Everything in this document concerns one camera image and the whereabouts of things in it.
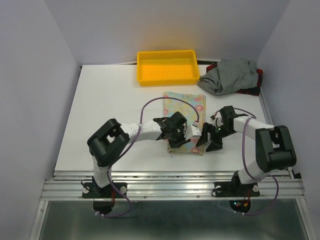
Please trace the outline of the pastel patterned cloth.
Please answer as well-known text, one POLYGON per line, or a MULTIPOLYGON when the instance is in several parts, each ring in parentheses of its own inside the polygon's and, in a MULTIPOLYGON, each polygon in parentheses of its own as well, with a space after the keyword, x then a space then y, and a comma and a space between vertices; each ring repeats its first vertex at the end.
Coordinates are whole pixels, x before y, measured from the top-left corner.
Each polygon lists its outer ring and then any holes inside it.
MULTIPOLYGON (((198 128, 202 132, 203 124, 206 121, 206 97, 203 94, 194 95, 165 91, 163 96, 165 98, 180 99, 192 105, 199 114, 198 128)), ((163 110, 165 117, 171 117, 175 112, 180 112, 187 119, 188 124, 193 124, 198 119, 196 111, 191 106, 178 100, 164 99, 163 110)), ((190 142, 182 145, 180 148, 171 148, 167 144, 168 152, 172 154, 197 154, 202 156, 205 150, 203 146, 196 146, 198 140, 198 137, 191 138, 190 142)))

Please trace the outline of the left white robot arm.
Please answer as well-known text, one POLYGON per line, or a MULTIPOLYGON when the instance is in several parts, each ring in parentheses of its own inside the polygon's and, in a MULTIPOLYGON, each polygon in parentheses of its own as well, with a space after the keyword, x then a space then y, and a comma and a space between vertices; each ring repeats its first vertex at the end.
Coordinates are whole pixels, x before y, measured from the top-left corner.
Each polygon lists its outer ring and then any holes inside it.
POLYGON ((173 149, 189 143, 187 119, 175 112, 170 117, 154 118, 143 123, 121 124, 109 119, 88 140, 89 153, 93 159, 93 177, 84 188, 95 197, 106 197, 111 193, 108 180, 110 168, 135 142, 167 140, 173 149))

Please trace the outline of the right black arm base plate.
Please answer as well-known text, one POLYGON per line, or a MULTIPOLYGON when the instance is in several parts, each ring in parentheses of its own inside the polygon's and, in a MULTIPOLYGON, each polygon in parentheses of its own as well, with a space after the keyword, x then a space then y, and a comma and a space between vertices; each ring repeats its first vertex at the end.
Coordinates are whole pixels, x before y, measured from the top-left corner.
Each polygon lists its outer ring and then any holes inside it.
POLYGON ((259 197, 259 187, 257 183, 252 184, 233 184, 231 181, 216 181, 211 195, 217 198, 242 198, 259 197))

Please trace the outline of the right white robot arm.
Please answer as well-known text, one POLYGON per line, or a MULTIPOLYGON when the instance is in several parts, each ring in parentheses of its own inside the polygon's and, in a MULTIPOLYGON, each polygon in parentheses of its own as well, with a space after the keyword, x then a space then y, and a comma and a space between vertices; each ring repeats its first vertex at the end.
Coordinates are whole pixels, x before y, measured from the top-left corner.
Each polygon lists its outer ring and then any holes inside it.
POLYGON ((247 164, 243 160, 243 168, 236 171, 230 181, 214 183, 211 194, 217 198, 258 197, 258 182, 270 172, 293 167, 297 162, 290 131, 286 126, 265 124, 257 121, 248 111, 236 111, 231 105, 218 110, 222 124, 216 126, 205 122, 196 144, 200 147, 209 142, 206 151, 218 151, 223 148, 223 138, 241 133, 241 155, 244 156, 246 138, 255 142, 254 161, 247 164))

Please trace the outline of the grey skirt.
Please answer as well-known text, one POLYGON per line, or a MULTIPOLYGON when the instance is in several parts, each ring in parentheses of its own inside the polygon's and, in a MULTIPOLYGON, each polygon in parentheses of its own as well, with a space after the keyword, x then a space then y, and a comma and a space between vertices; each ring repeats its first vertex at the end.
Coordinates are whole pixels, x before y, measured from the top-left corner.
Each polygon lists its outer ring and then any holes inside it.
POLYGON ((222 59, 217 67, 199 78, 197 85, 204 91, 223 96, 236 93, 240 89, 257 86, 257 63, 247 58, 222 59))

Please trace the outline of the red black plaid skirt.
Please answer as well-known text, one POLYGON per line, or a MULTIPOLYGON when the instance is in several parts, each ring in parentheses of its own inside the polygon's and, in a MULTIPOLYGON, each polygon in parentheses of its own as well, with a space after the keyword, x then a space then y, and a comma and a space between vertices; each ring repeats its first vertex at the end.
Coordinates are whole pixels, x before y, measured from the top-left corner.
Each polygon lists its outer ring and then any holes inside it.
MULTIPOLYGON (((213 64, 209 65, 206 67, 206 73, 208 73, 209 71, 211 71, 212 69, 217 67, 217 62, 214 62, 213 64)), ((246 88, 246 89, 240 89, 238 91, 236 91, 235 93, 238 94, 244 94, 244 95, 251 95, 251 96, 259 96, 260 92, 261 92, 261 85, 262 85, 262 79, 263 79, 263 70, 258 68, 256 70, 257 74, 258 74, 258 80, 257 80, 257 84, 255 87, 252 88, 246 88)))

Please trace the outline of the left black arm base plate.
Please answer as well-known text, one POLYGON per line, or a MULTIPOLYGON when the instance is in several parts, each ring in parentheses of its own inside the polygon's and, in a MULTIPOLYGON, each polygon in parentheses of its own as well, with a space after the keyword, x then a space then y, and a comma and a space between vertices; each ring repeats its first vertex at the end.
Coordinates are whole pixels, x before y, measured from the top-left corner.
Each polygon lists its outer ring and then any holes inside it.
POLYGON ((109 184, 103 188, 100 188, 94 181, 81 182, 82 198, 83 199, 111 199, 111 198, 121 198, 118 192, 109 184))

